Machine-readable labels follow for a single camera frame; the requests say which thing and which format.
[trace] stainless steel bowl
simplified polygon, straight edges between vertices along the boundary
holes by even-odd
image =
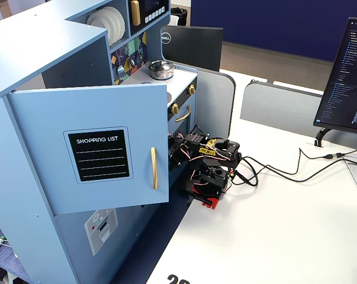
[[[147,68],[149,69],[150,76],[154,80],[168,80],[173,77],[174,65],[171,62],[157,60],[147,63]]]

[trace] black cable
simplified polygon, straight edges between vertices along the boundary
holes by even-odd
[[[263,167],[263,169],[268,169],[268,170],[274,172],[276,175],[281,176],[282,178],[285,178],[285,179],[287,179],[287,180],[290,180],[290,181],[292,181],[292,182],[297,182],[297,183],[306,182],[306,181],[312,179],[313,177],[315,177],[316,175],[318,175],[319,173],[321,173],[322,171],[324,171],[325,169],[328,169],[330,166],[333,166],[334,164],[336,164],[336,163],[338,163],[338,162],[341,162],[341,161],[350,162],[350,163],[353,163],[353,164],[357,165],[357,162],[355,162],[355,161],[342,158],[342,159],[340,159],[340,160],[333,161],[332,163],[330,163],[330,164],[328,164],[327,166],[325,166],[324,168],[318,170],[316,173],[314,173],[313,175],[309,176],[309,177],[306,178],[306,179],[296,180],[296,179],[291,179],[290,177],[285,176],[285,175],[283,175],[282,173],[279,173],[278,171],[276,171],[276,170],[270,168],[269,165],[264,165],[263,163],[260,163],[259,161],[257,161],[256,159],[254,159],[254,158],[252,158],[252,157],[244,157],[244,160],[246,160],[246,159],[251,159],[251,160],[253,160],[254,162],[256,162],[257,164],[261,165],[261,166]]]
[[[346,156],[346,155],[352,154],[352,153],[354,153],[354,152],[357,152],[357,149],[356,149],[356,150],[353,150],[353,151],[351,151],[351,152],[348,152],[348,153],[344,153],[344,154],[342,154],[342,155],[343,155],[343,156]]]
[[[250,169],[253,173],[253,176],[250,179],[247,179],[241,173],[239,173],[237,170],[235,170],[234,172],[235,172],[236,176],[238,176],[243,182],[242,183],[234,183],[233,180],[231,182],[234,185],[242,185],[242,184],[246,183],[247,185],[250,185],[250,186],[258,186],[259,179],[257,177],[258,174],[256,173],[255,168],[245,158],[242,158],[242,160],[244,160],[248,164],[248,166],[250,167]],[[255,183],[250,182],[250,180],[252,180],[252,179],[256,179],[256,182]]]
[[[321,173],[322,171],[324,171],[325,169],[327,169],[328,167],[330,167],[330,166],[336,164],[336,163],[339,162],[339,161],[350,162],[350,163],[353,163],[353,164],[357,165],[357,162],[351,161],[351,160],[348,160],[348,159],[345,159],[345,158],[344,158],[344,156],[349,155],[349,154],[352,154],[352,153],[354,153],[354,152],[357,152],[357,149],[356,149],[356,150],[353,150],[353,151],[350,151],[350,152],[347,152],[347,153],[327,154],[327,155],[321,156],[321,157],[309,157],[308,155],[306,155],[306,154],[302,151],[302,149],[299,148],[299,157],[298,157],[297,170],[296,170],[294,173],[285,172],[285,171],[283,171],[283,170],[280,170],[280,169],[277,169],[277,168],[271,166],[270,164],[260,163],[259,161],[257,161],[256,159],[254,159],[254,158],[252,158],[252,157],[243,157],[242,160],[244,160],[244,161],[250,166],[250,168],[251,168],[251,170],[252,170],[252,172],[253,172],[253,176],[252,176],[251,178],[247,179],[247,178],[245,178],[245,177],[242,176],[242,175],[241,175],[242,177],[240,177],[240,176],[238,175],[239,178],[240,178],[243,182],[242,182],[242,183],[234,183],[234,182],[232,181],[232,184],[234,184],[234,185],[243,185],[243,184],[246,183],[246,184],[248,184],[248,185],[250,185],[250,186],[257,186],[257,185],[258,185],[258,178],[257,178],[257,176],[258,176],[258,174],[260,174],[264,169],[268,169],[268,170],[274,172],[275,174],[277,174],[277,175],[279,175],[279,176],[281,176],[281,177],[283,177],[283,178],[285,178],[285,179],[288,179],[288,180],[290,180],[290,181],[293,181],[293,182],[306,182],[306,181],[310,180],[311,178],[313,178],[314,176],[316,176],[316,175],[318,175],[319,173]],[[315,159],[334,159],[334,158],[341,158],[341,159],[340,159],[340,160],[337,160],[337,161],[334,161],[334,162],[332,162],[332,163],[330,163],[330,164],[328,164],[326,167],[320,169],[318,172],[316,172],[315,174],[311,175],[310,177],[308,177],[308,178],[306,178],[306,179],[304,179],[304,180],[295,180],[295,179],[291,179],[290,177],[284,176],[282,173],[284,173],[284,174],[286,174],[286,175],[296,175],[296,174],[298,173],[298,171],[299,171],[299,165],[300,165],[300,161],[301,161],[301,155],[302,155],[302,154],[303,154],[306,158],[308,158],[309,160],[315,160]],[[254,162],[256,162],[256,163],[258,163],[259,165],[261,165],[262,168],[256,173],[256,171],[254,170],[254,168],[252,167],[252,165],[251,165],[250,163],[248,163],[248,161],[247,161],[246,159],[251,159],[251,160],[253,160]],[[256,184],[253,185],[253,184],[250,183],[250,181],[251,181],[252,179],[256,179],[257,185],[256,185]]]
[[[190,132],[190,134],[193,134],[196,128],[201,132],[201,134],[205,135],[204,132],[203,132],[203,131],[200,129],[200,127],[198,126],[198,124],[195,124],[195,125],[194,125],[194,128],[192,129],[192,131]]]

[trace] colorful patterned panel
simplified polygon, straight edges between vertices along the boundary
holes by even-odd
[[[135,62],[132,68],[130,59]],[[114,72],[115,85],[120,85],[130,75],[136,72],[148,61],[146,32],[131,40],[111,54],[112,71]],[[119,78],[118,67],[123,66],[126,73],[123,79]]]

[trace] cable connector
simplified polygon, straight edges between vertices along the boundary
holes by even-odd
[[[328,155],[325,155],[323,158],[325,159],[328,159],[328,160],[331,160],[331,159],[337,159],[337,158],[341,158],[343,157],[344,155],[342,153],[336,153],[336,154],[328,154]]]

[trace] yellow label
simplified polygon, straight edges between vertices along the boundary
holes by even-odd
[[[207,142],[207,146],[213,148],[214,147],[214,144],[215,144],[215,141],[216,139],[210,139],[208,142]]]
[[[214,150],[208,150],[206,148],[200,148],[200,153],[216,156],[216,152]]]

